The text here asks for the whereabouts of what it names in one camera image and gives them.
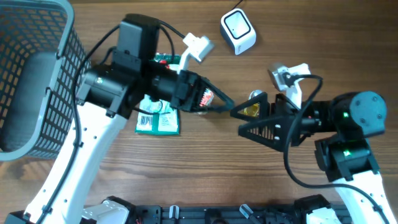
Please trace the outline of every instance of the wooden table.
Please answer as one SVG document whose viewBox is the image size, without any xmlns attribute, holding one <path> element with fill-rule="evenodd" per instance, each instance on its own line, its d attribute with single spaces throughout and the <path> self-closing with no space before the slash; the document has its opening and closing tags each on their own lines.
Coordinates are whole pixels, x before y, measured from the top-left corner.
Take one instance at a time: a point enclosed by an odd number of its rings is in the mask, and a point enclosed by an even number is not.
<svg viewBox="0 0 398 224">
<path fill-rule="evenodd" d="M 247 0 L 241 7 L 257 32 L 257 42 L 240 56 L 233 55 L 220 35 L 220 18 L 235 1 L 74 2 L 75 28 L 86 50 L 130 12 L 157 17 L 183 33 L 206 35 L 216 48 L 202 65 L 191 63 L 190 69 L 208 77 L 236 104 L 247 100 L 252 90 L 277 93 L 266 72 L 272 62 L 290 67 L 308 63 L 312 73 L 325 79 L 316 100 L 349 91 L 380 93 L 389 108 L 387 129 L 371 144 L 390 205 L 398 212 L 396 2 Z M 181 39 L 174 34 L 172 38 L 181 54 Z M 116 40 L 116 34 L 111 36 L 93 60 L 100 60 Z M 159 52 L 169 51 L 162 34 Z M 314 87 L 313 81 L 302 82 L 304 98 Z M 259 205 L 291 203 L 313 194 L 340 200 L 333 189 L 308 190 L 293 183 L 281 153 L 238 136 L 242 123 L 228 113 L 182 113 L 180 136 L 155 137 L 134 133 L 132 115 L 101 163 L 86 203 L 97 204 L 110 195 L 136 205 Z M 315 161 L 313 141 L 330 135 L 316 134 L 291 150 L 292 168 L 300 179 L 326 182 Z M 33 158 L 0 163 L 0 222 L 7 213 L 25 209 L 52 164 Z"/>
</svg>

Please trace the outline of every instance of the white cube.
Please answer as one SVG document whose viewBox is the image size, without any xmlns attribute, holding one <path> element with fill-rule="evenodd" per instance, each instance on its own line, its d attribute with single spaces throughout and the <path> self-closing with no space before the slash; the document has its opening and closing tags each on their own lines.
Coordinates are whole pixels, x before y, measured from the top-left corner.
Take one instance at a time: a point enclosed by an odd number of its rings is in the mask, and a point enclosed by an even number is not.
<svg viewBox="0 0 398 224">
<path fill-rule="evenodd" d="M 256 43 L 256 31 L 242 9 L 234 9 L 221 18 L 221 35 L 239 55 Z"/>
</svg>

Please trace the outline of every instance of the gray bin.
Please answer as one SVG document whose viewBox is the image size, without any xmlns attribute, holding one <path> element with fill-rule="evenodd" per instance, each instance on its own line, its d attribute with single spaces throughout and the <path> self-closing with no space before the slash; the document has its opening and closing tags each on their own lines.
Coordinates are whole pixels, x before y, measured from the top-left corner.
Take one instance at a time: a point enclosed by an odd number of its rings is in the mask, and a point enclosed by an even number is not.
<svg viewBox="0 0 398 224">
<path fill-rule="evenodd" d="M 85 56 L 73 21 L 66 0 L 0 0 L 0 161 L 58 155 Z"/>
</svg>

